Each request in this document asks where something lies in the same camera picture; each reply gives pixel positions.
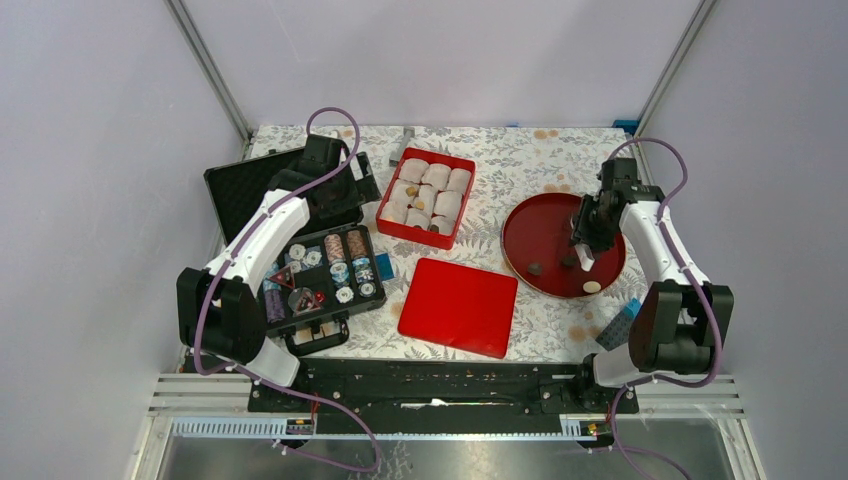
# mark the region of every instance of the red rectangular lid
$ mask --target red rectangular lid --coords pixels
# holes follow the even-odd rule
[[[422,258],[398,324],[401,335],[504,358],[515,277]]]

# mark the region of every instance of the red container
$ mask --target red container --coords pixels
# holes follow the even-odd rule
[[[408,158],[420,158],[427,163],[441,163],[450,168],[461,168],[471,172],[471,178],[468,179],[468,187],[462,195],[462,206],[459,208],[459,216],[456,218],[456,224],[454,225],[453,232],[451,232],[450,235],[442,235],[441,233],[409,227],[401,223],[390,222],[380,218],[380,215],[383,213],[383,207],[386,206],[386,202],[389,201],[389,194],[392,191],[392,187],[394,187],[395,181],[397,181],[397,177],[400,174],[400,168]],[[427,150],[420,150],[417,148],[407,148],[403,151],[400,163],[395,168],[395,174],[392,176],[392,181],[386,189],[386,194],[383,195],[383,201],[380,202],[380,208],[377,209],[377,230],[380,233],[385,233],[386,235],[391,235],[393,237],[412,240],[413,242],[423,243],[424,245],[430,245],[444,250],[450,250],[453,247],[453,242],[456,240],[456,234],[459,232],[459,224],[462,222],[462,215],[465,213],[465,205],[468,203],[468,196],[471,194],[471,186],[474,184],[474,176],[477,172],[476,167],[477,166],[474,162],[471,160],[465,160],[464,158],[451,157],[449,155],[428,152]]]

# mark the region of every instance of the floral tablecloth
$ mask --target floral tablecloth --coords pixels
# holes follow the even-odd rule
[[[319,127],[315,133],[338,132],[353,144],[350,127]],[[377,184],[385,193],[394,169],[389,154],[397,149],[402,127],[361,128],[360,149],[368,153]],[[250,158],[268,151],[303,146],[304,127],[262,126]],[[496,361],[474,353],[436,345],[397,331],[415,264],[422,256],[513,275],[504,261],[500,233],[510,211],[524,199],[544,192],[582,195],[598,189],[601,162],[624,133],[611,128],[426,128],[416,127],[410,147],[467,158],[477,175],[454,247],[439,250],[377,231],[378,202],[364,206],[363,223],[376,253],[388,252],[397,277],[384,283],[388,300],[378,310],[351,317],[350,339],[314,355],[333,358],[439,359]],[[633,297],[647,291],[642,269],[627,244],[627,261],[618,280],[587,299],[562,300],[519,282],[506,361],[579,362],[602,348],[594,338]]]

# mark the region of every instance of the round plate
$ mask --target round plate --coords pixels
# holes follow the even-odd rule
[[[596,255],[592,270],[584,272],[579,261],[566,267],[561,260],[577,258],[568,246],[571,238],[571,216],[580,208],[581,198],[568,193],[545,193],[521,202],[504,224],[501,244],[504,257],[519,278],[531,287],[560,298],[579,298],[590,295],[583,284],[595,281],[601,291],[612,285],[624,268],[624,238],[619,233],[615,246]],[[527,268],[538,263],[541,275],[532,275]]]

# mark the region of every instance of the wall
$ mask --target wall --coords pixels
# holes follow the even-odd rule
[[[161,1],[3,2],[0,65],[0,478],[120,478],[241,145]]]
[[[698,0],[186,4],[254,126],[561,127],[636,118]]]
[[[672,202],[736,294],[727,369],[770,480],[844,478],[848,3],[721,2],[646,135],[688,158]],[[649,149],[670,189],[679,169]]]

